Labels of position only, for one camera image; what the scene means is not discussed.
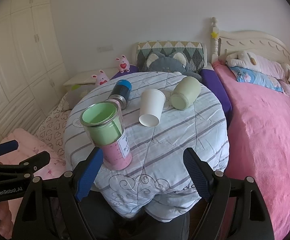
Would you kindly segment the clear jar green pink paper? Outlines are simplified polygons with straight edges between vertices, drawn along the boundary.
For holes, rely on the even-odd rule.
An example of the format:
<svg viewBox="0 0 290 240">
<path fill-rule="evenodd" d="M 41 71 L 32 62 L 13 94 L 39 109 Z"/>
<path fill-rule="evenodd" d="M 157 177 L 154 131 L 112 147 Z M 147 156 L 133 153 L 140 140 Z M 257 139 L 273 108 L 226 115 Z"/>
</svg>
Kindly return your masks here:
<svg viewBox="0 0 290 240">
<path fill-rule="evenodd" d="M 90 105 L 80 115 L 80 122 L 89 139 L 102 150 L 107 168 L 119 171 L 129 166 L 132 154 L 117 100 Z"/>
</svg>

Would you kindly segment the pale green ceramic cup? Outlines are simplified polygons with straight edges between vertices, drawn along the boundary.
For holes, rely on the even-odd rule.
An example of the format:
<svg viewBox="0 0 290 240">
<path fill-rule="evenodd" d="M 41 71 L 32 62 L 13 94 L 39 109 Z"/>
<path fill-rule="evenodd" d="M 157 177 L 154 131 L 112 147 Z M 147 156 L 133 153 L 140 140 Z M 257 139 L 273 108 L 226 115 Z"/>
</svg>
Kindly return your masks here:
<svg viewBox="0 0 290 240">
<path fill-rule="evenodd" d="M 195 102 L 201 92 L 201 83 L 194 77 L 184 77 L 170 95 L 170 103 L 178 110 L 185 110 Z"/>
</svg>

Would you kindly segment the white paper cup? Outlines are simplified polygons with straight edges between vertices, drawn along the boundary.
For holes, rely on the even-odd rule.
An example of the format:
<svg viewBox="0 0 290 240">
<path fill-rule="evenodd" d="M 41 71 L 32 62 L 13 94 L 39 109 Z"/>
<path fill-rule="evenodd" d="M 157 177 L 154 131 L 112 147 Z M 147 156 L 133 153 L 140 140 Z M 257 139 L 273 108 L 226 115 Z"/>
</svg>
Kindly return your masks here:
<svg viewBox="0 0 290 240">
<path fill-rule="evenodd" d="M 158 89 L 147 89 L 140 97 L 139 122 L 146 127 L 159 124 L 166 97 Z"/>
</svg>

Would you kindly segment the light pink folded quilt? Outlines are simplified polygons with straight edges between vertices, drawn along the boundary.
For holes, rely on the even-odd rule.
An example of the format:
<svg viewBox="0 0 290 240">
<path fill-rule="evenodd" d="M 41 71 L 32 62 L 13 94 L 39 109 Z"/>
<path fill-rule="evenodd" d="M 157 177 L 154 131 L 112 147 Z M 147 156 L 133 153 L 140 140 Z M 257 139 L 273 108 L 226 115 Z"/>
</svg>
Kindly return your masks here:
<svg viewBox="0 0 290 240">
<path fill-rule="evenodd" d="M 17 128 L 5 137 L 1 143 L 11 140 L 16 140 L 18 142 L 18 149 L 0 156 L 0 163 L 5 165 L 16 165 L 33 155 L 47 151 L 50 154 L 49 164 L 35 172 L 34 176 L 40 176 L 43 180 L 46 180 L 58 178 L 66 171 L 66 162 L 59 158 L 57 153 L 44 142 L 38 140 L 27 131 Z"/>
</svg>

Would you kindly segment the heart pattern sheet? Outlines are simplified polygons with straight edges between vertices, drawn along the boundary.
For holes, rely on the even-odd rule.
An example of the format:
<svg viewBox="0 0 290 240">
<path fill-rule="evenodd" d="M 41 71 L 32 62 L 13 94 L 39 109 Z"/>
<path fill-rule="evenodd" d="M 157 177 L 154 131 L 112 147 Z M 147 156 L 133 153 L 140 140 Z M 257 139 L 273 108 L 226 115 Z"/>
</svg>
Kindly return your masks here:
<svg viewBox="0 0 290 240">
<path fill-rule="evenodd" d="M 34 136 L 52 149 L 55 161 L 66 165 L 63 135 L 71 110 L 67 101 L 67 93 L 50 115 L 42 122 Z"/>
</svg>

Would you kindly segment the cream wardrobe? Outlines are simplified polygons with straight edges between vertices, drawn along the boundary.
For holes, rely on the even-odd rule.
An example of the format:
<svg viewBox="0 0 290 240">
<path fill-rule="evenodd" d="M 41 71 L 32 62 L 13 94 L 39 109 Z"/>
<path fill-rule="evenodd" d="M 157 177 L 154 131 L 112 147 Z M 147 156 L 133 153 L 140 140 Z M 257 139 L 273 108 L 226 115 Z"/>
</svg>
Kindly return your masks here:
<svg viewBox="0 0 290 240">
<path fill-rule="evenodd" d="M 35 133 L 67 80 L 50 0 L 0 0 L 0 140 Z"/>
</svg>

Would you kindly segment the pink fleece blanket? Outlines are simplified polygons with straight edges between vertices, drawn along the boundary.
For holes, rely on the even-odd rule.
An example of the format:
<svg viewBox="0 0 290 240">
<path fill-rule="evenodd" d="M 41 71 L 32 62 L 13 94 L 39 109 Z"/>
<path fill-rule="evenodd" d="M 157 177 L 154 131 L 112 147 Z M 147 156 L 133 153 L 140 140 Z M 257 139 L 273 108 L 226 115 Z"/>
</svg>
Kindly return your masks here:
<svg viewBox="0 0 290 240">
<path fill-rule="evenodd" d="M 213 63 L 232 105 L 228 129 L 229 177 L 255 178 L 268 208 L 274 236 L 290 232 L 290 98 L 238 82 L 228 66 Z"/>
</svg>

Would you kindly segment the striped white quilt cover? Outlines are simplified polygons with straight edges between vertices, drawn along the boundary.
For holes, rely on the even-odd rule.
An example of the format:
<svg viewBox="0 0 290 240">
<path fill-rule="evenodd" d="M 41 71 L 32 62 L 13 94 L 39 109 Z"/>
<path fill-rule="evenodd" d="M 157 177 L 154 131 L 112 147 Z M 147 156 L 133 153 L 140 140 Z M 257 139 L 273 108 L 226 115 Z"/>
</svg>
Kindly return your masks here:
<svg viewBox="0 0 290 240">
<path fill-rule="evenodd" d="M 145 211 L 160 222 L 186 213 L 199 201 L 184 166 L 183 152 L 192 148 L 214 170 L 223 171 L 229 161 L 229 140 L 223 108 L 207 88 L 183 111 L 163 110 L 156 127 L 139 123 L 140 96 L 147 89 L 171 92 L 183 79 L 175 73 L 138 72 L 125 76 L 132 85 L 123 111 L 125 132 L 132 161 L 121 170 L 102 166 L 93 189 L 124 218 Z"/>
</svg>

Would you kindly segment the pink bunny plush front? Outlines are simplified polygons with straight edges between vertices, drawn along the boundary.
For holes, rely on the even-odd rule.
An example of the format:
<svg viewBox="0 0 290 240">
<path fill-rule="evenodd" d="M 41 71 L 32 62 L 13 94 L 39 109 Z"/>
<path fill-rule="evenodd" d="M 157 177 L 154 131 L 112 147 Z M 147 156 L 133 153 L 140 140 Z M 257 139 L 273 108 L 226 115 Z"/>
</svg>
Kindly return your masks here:
<svg viewBox="0 0 290 240">
<path fill-rule="evenodd" d="M 96 86 L 101 86 L 107 83 L 108 81 L 110 81 L 110 79 L 108 78 L 108 76 L 105 74 L 103 70 L 100 70 L 98 75 L 92 75 L 91 77 L 95 79 Z"/>
</svg>

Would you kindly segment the pink bunny plush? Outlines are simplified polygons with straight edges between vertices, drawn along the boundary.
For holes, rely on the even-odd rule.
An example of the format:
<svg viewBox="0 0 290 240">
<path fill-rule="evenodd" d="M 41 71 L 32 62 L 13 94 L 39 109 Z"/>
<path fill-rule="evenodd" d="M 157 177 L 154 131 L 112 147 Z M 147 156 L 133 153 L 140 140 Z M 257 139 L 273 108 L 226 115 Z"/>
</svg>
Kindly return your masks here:
<svg viewBox="0 0 290 240">
<path fill-rule="evenodd" d="M 92 75 L 91 77 L 95 79 L 96 86 L 101 86 L 107 83 L 108 81 L 110 81 L 110 79 L 108 78 L 108 76 L 105 74 L 103 70 L 100 70 L 98 75 Z"/>
<path fill-rule="evenodd" d="M 119 63 L 118 70 L 120 73 L 129 73 L 130 72 L 130 63 L 125 55 L 117 57 L 116 61 Z"/>
</svg>

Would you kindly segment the black can blue cap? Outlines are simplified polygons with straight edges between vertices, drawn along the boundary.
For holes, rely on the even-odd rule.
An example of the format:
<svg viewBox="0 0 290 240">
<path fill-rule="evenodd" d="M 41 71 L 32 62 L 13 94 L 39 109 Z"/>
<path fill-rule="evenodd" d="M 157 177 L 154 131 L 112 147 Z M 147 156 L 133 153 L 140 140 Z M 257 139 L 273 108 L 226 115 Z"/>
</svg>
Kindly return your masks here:
<svg viewBox="0 0 290 240">
<path fill-rule="evenodd" d="M 122 110 L 126 109 L 127 103 L 129 101 L 129 96 L 132 90 L 132 85 L 127 80 L 119 80 L 108 99 L 116 100 L 120 103 L 120 107 Z"/>
</svg>

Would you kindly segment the blue cartoon pillow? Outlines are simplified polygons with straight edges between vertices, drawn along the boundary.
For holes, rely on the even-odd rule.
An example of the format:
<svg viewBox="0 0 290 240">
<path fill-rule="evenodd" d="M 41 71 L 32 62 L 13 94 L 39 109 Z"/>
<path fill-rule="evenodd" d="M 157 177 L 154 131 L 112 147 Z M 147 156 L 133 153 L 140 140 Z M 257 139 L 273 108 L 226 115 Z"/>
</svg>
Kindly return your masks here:
<svg viewBox="0 0 290 240">
<path fill-rule="evenodd" d="M 272 76 L 241 67 L 230 67 L 230 70 L 233 72 L 238 82 L 251 83 L 277 92 L 284 92 L 279 81 Z"/>
</svg>

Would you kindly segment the pink bunny plush rear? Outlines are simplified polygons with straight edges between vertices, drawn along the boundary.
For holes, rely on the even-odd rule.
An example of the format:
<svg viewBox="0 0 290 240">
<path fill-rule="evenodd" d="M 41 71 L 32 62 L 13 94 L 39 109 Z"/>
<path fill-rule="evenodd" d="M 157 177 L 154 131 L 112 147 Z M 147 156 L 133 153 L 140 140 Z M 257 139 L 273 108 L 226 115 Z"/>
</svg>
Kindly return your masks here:
<svg viewBox="0 0 290 240">
<path fill-rule="evenodd" d="M 130 63 L 125 55 L 117 57 L 116 61 L 119 63 L 118 70 L 120 73 L 129 73 L 130 72 Z"/>
</svg>

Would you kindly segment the grey cat plush pillow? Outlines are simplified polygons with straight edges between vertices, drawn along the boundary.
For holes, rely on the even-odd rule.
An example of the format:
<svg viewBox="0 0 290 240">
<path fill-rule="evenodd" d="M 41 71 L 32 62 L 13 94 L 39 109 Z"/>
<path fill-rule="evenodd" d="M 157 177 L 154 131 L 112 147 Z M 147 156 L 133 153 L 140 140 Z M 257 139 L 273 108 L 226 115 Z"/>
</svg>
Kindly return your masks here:
<svg viewBox="0 0 290 240">
<path fill-rule="evenodd" d="M 141 72 L 169 72 L 180 73 L 185 76 L 191 76 L 196 78 L 199 82 L 202 82 L 202 77 L 197 73 L 195 66 L 192 66 L 184 53 L 174 52 L 169 56 L 154 51 L 152 52 L 144 65 L 140 69 Z"/>
</svg>

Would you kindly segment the cream wooden headboard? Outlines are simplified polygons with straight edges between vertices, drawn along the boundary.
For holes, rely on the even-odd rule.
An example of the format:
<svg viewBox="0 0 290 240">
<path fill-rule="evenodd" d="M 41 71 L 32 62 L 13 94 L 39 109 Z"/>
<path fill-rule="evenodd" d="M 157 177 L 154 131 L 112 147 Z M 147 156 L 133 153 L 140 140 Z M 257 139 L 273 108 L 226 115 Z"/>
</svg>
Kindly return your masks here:
<svg viewBox="0 0 290 240">
<path fill-rule="evenodd" d="M 257 55 L 290 66 L 290 49 L 278 38 L 263 31 L 242 30 L 223 31 L 218 28 L 216 17 L 211 18 L 210 63 L 224 61 L 227 55 L 235 51 L 248 50 Z"/>
</svg>

